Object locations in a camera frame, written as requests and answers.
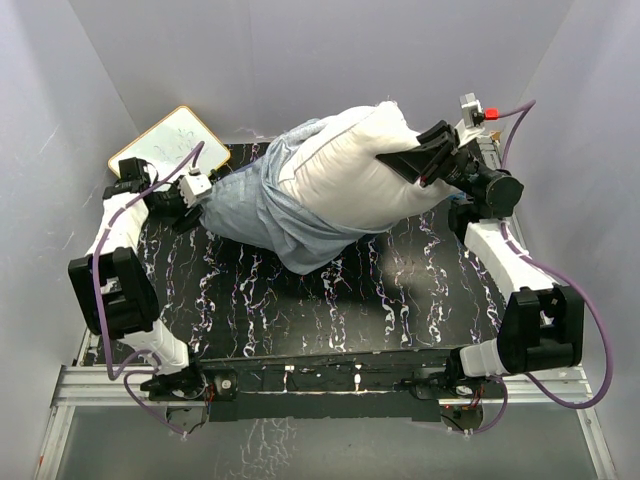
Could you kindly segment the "blue fish print pillowcase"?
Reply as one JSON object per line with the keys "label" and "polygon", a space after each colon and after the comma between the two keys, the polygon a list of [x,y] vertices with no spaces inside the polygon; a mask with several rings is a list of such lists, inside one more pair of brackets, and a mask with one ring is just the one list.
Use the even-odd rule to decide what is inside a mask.
{"label": "blue fish print pillowcase", "polygon": [[309,274],[336,258],[347,246],[395,225],[351,228],[327,222],[278,187],[281,168],[304,141],[321,132],[327,117],[308,120],[273,140],[266,153],[226,175],[200,202],[200,223],[222,238],[274,252],[298,275]]}

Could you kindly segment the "white pillow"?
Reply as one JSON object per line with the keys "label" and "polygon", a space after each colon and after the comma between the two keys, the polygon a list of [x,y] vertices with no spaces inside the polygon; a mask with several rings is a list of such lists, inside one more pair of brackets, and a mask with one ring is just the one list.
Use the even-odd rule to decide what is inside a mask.
{"label": "white pillow", "polygon": [[409,183],[377,159],[419,145],[395,102],[353,107],[324,120],[278,177],[282,192],[321,219],[374,230],[424,213],[457,192],[441,180],[426,187]]}

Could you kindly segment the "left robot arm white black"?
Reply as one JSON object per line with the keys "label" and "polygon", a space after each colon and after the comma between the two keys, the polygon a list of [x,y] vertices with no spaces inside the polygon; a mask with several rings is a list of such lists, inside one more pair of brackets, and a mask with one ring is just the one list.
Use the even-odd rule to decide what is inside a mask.
{"label": "left robot arm white black", "polygon": [[194,399],[206,387],[188,345],[161,320],[154,286],[137,247],[149,215],[142,194],[152,186],[147,163],[119,162],[119,179],[103,194],[103,217],[87,253],[69,262],[68,274],[87,328],[102,337],[105,360],[113,363],[114,341],[134,350],[182,397]]}

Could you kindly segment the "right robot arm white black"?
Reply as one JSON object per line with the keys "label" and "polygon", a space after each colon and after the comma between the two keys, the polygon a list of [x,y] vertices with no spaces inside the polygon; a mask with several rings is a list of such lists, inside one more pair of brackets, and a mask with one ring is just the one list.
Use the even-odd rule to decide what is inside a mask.
{"label": "right robot arm white black", "polygon": [[585,301],[531,264],[504,223],[524,186],[484,161],[480,132],[468,138],[440,121],[417,147],[378,155],[404,180],[430,186],[441,180],[463,193],[452,201],[450,230],[482,262],[506,301],[496,338],[452,350],[441,372],[413,384],[466,397],[482,378],[574,367],[582,360]]}

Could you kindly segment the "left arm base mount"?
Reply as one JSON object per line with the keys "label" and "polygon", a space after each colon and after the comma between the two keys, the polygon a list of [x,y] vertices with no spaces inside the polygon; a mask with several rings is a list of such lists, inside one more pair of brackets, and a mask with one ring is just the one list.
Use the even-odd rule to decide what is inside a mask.
{"label": "left arm base mount", "polygon": [[231,369],[184,369],[154,375],[140,389],[152,402],[165,404],[163,419],[186,437],[208,422],[214,402],[236,399],[238,374]]}

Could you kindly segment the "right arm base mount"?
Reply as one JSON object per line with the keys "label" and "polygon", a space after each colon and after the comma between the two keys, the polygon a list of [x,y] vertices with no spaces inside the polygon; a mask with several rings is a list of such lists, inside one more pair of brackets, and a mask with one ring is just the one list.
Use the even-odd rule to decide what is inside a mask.
{"label": "right arm base mount", "polygon": [[[497,414],[486,422],[480,410],[489,384],[495,384],[500,389],[502,403]],[[453,361],[447,361],[442,371],[429,371],[426,368],[415,370],[408,378],[399,380],[394,389],[407,391],[417,400],[440,401],[448,397],[467,399],[464,404],[440,406],[439,411],[447,434],[459,434],[465,439],[491,430],[502,420],[508,408],[508,389],[502,377],[468,377],[462,367]]]}

